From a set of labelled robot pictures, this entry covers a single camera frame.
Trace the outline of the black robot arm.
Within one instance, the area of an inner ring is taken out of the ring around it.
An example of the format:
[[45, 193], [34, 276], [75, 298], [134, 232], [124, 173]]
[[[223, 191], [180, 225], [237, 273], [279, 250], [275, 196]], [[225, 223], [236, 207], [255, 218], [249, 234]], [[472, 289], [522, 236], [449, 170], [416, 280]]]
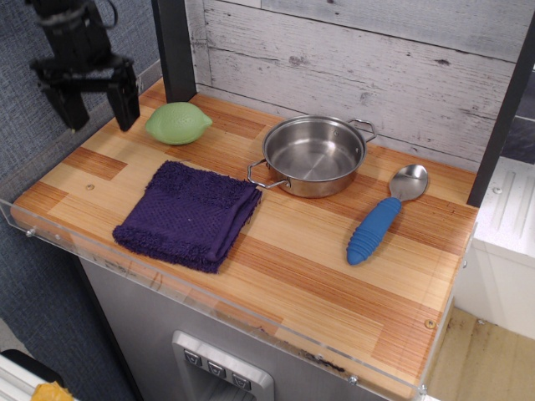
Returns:
[[39, 87], [62, 121], [72, 130], [89, 121], [83, 93], [105, 93], [121, 130], [140, 117], [134, 61], [112, 52], [109, 30], [94, 1], [28, 1], [52, 49], [51, 58], [35, 59], [30, 68]]

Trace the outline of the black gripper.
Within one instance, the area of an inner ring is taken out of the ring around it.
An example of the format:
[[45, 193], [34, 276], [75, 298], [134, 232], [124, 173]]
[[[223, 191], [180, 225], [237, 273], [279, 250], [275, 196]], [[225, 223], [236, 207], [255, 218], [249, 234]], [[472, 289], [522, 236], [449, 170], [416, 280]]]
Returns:
[[107, 34], [117, 21], [106, 24], [99, 14], [38, 15], [53, 56], [35, 59], [30, 68], [47, 85], [45, 96], [70, 129], [82, 129], [89, 121], [79, 89], [106, 91], [122, 131], [140, 117], [133, 61], [112, 52]]

